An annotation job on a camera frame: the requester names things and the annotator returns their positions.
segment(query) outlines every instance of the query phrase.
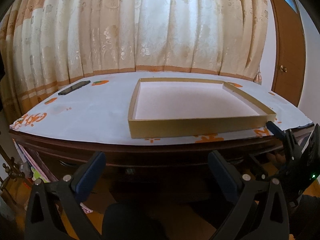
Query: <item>door frame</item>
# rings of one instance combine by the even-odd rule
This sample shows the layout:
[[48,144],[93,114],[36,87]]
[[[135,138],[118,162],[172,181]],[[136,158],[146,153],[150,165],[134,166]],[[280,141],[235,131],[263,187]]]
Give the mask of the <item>door frame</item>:
[[[279,25],[278,25],[278,20],[277,20],[277,14],[276,14],[276,9],[275,9],[275,4],[274,4],[274,0],[270,0],[271,1],[271,6],[272,6],[272,10],[273,10],[273,15],[274,15],[274,20],[275,20],[275,26],[276,26],[276,65],[275,65],[275,72],[274,72],[274,76],[273,76],[273,82],[272,82],[272,87],[271,90],[274,92],[275,88],[276,88],[276,80],[277,80],[277,76],[278,76],[278,72],[279,72],[279,54],[280,54],[280,49],[279,49],[279,44],[280,44],[280,35],[279,35]],[[296,2],[296,0],[293,0],[296,9],[297,9],[297,14],[299,14],[300,18],[301,18],[301,14],[300,14],[300,10],[299,10],[299,6]],[[302,35],[303,38],[305,39],[305,35],[304,35],[304,29],[302,26]],[[306,42],[304,43],[304,48],[305,48],[305,52],[307,54],[306,51]],[[302,95],[302,89],[299,95],[299,101],[301,99],[301,95]]]

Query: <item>floral patterned curtain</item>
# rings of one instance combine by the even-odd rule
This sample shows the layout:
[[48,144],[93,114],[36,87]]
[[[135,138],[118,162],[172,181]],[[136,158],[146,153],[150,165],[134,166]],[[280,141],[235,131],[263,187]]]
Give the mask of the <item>floral patterned curtain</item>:
[[267,0],[82,0],[84,76],[180,71],[253,80]]
[[253,80],[267,0],[16,0],[0,32],[9,122],[80,78],[179,71]]

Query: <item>tablecloth with orange print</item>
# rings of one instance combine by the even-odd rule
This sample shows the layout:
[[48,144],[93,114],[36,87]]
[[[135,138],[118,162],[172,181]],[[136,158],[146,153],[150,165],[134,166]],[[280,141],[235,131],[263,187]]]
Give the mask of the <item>tablecloth with orange print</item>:
[[58,92],[53,94],[10,127],[55,139],[120,145],[189,144],[272,135],[267,128],[261,127],[199,136],[132,139],[128,125],[129,104],[137,81],[147,77],[223,80],[273,109],[277,114],[275,123],[282,130],[304,127],[312,123],[287,100],[250,81],[198,73],[132,72],[83,78],[77,82],[90,80],[91,83],[67,95],[59,96]]

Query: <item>orange persimmon print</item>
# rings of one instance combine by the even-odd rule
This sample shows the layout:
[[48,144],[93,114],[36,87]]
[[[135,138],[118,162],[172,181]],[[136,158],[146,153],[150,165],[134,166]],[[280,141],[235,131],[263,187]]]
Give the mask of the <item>orange persimmon print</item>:
[[50,100],[46,101],[44,104],[48,105],[48,104],[54,102],[55,100],[57,100],[57,98],[51,98]]
[[232,82],[228,82],[231,85],[234,85],[236,88],[242,88],[243,86],[237,84],[237,83],[232,83]]
[[217,135],[218,135],[217,133],[203,135],[201,136],[201,140],[195,141],[195,143],[224,141],[224,138],[216,137]]
[[103,84],[106,84],[108,82],[109,82],[108,80],[100,80],[100,81],[93,82],[92,86],[103,85]]
[[254,132],[256,133],[257,137],[269,136],[269,130],[267,128],[263,128],[263,130],[255,129]]

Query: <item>black phone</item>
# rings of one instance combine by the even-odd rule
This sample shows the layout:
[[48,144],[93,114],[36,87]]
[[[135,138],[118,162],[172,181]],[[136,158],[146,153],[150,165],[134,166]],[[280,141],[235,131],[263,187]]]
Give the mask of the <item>black phone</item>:
[[88,81],[81,81],[81,82],[79,82],[79,83],[77,83],[77,84],[75,84],[75,85],[72,85],[71,87],[66,88],[65,90],[62,90],[61,92],[58,93],[58,95],[59,95],[59,96],[62,96],[62,95],[69,94],[69,93],[71,93],[72,91],[75,91],[75,90],[77,90],[78,88],[83,87],[83,86],[89,84],[90,82],[91,82],[90,80],[88,80]]

